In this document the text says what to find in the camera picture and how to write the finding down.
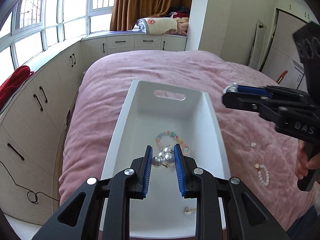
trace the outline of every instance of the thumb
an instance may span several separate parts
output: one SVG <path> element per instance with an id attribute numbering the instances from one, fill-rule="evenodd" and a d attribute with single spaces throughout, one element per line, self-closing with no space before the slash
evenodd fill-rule
<path id="1" fill-rule="evenodd" d="M 317 154 L 307 163 L 308 170 L 320 169 L 320 154 Z"/>

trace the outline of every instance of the pink bedspread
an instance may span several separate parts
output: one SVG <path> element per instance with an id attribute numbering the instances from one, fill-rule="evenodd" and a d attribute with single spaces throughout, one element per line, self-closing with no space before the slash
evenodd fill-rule
<path id="1" fill-rule="evenodd" d="M 314 204 L 315 187 L 297 188 L 294 175 L 297 139 L 278 134 L 274 124 L 257 113 L 226 109 L 223 89 L 242 85 L 276 85 L 264 74 L 203 51 L 133 51 L 95 62 L 79 88 L 65 142 L 60 194 L 63 203 L 88 177 L 100 178 L 110 140 L 133 79 L 207 91 L 217 114 L 232 176 L 237 176 L 287 230 Z M 256 142 L 256 148 L 250 144 Z M 255 163 L 266 165 L 267 187 L 261 185 Z"/>

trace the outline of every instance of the red towel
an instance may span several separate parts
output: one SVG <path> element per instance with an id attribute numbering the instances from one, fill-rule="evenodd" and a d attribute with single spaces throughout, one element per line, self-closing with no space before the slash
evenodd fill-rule
<path id="1" fill-rule="evenodd" d="M 18 67 L 13 74 L 0 86 L 0 110 L 21 84 L 33 75 L 28 66 Z"/>

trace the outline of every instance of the human hand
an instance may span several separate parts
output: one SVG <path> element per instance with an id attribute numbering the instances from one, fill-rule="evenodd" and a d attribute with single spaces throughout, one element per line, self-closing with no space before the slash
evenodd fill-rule
<path id="1" fill-rule="evenodd" d="M 320 154 L 317 154 L 311 160 L 308 160 L 308 156 L 304 150 L 305 142 L 299 140 L 297 163 L 295 174 L 298 179 L 303 179 L 308 175 L 308 170 L 320 169 Z"/>

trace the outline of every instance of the drawer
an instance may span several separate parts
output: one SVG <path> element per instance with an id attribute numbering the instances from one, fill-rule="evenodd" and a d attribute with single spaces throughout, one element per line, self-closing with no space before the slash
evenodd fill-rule
<path id="1" fill-rule="evenodd" d="M 117 35 L 107 37 L 107 49 L 128 48 L 134 46 L 134 35 Z"/>
<path id="2" fill-rule="evenodd" d="M 134 50 L 160 50 L 160 47 L 134 47 Z"/>
<path id="3" fill-rule="evenodd" d="M 160 47 L 161 35 L 135 35 L 135 47 Z"/>
<path id="4" fill-rule="evenodd" d="M 130 47 L 130 48 L 112 48 L 112 49 L 107 49 L 108 55 L 114 54 L 114 53 L 120 53 L 120 52 L 128 52 L 128 51 L 133 51 L 133 47 Z"/>

